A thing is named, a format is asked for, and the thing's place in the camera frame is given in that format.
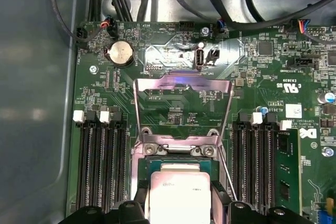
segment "capacitor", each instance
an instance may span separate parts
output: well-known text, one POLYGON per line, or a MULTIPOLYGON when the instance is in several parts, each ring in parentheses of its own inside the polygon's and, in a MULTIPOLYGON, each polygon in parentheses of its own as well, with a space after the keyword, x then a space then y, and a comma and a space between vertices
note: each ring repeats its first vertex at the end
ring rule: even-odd
POLYGON ((333 103, 335 101, 335 95, 334 93, 328 92, 328 93, 320 93, 317 97, 317 100, 321 104, 325 103, 333 103))
POLYGON ((127 41, 117 41, 105 50, 105 57, 117 67, 127 67, 134 61, 134 50, 127 41))
POLYGON ((268 108, 267 107, 263 107, 263 106, 258 106, 256 108, 256 112, 261 112, 261 114, 263 116, 265 116, 268 113, 268 108))

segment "sticker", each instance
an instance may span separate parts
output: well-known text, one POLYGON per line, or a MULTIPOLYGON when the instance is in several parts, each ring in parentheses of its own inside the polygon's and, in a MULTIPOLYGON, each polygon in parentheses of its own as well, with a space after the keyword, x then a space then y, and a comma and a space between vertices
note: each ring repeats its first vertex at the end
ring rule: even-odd
POLYGON ((286 104, 286 118, 302 118, 301 104, 286 104))

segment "integrated circuit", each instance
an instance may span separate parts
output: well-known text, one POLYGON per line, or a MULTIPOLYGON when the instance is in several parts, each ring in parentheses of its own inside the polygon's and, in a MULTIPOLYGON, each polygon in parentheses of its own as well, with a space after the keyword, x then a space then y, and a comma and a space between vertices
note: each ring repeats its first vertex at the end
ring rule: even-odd
POLYGON ((259 55, 267 56, 273 55, 273 45, 272 42, 261 41, 259 42, 259 55))
POLYGON ((336 66, 336 51, 328 52, 328 65, 336 66))

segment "metal bracket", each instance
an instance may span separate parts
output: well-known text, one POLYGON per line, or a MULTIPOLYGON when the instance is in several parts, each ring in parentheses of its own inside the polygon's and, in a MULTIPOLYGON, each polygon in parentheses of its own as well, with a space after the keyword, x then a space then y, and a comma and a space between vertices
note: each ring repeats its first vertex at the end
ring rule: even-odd
MULTIPOLYGON (((139 140, 142 143, 153 142, 157 144, 173 144, 172 141, 177 141, 176 143, 181 144, 182 140, 175 140, 172 136, 160 136, 160 135, 148 135, 143 134, 141 131, 141 120, 140 120, 140 104, 139 104, 139 92, 145 90, 172 90, 177 85, 190 86, 194 91, 220 91, 223 94, 228 95, 228 100, 224 102, 226 104, 226 110, 223 111, 223 118, 220 127, 219 139, 223 139, 225 124, 227 120, 228 111, 232 99, 232 83, 226 80, 207 80, 198 71, 180 71, 173 70, 168 74, 165 74, 160 79, 135 79, 133 82, 133 92, 135 99, 135 111, 137 114, 136 122, 138 124, 139 140)), ((199 136, 188 137, 183 140, 184 145, 197 145, 199 146, 199 136)))

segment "red and black wires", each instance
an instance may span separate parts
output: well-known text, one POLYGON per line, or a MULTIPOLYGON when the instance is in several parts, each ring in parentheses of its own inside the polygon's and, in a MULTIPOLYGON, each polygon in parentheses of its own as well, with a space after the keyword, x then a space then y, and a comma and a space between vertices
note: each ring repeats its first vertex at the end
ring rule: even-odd
POLYGON ((102 23, 100 23, 100 28, 105 29, 108 28, 110 25, 111 25, 111 16, 108 15, 106 19, 102 23))

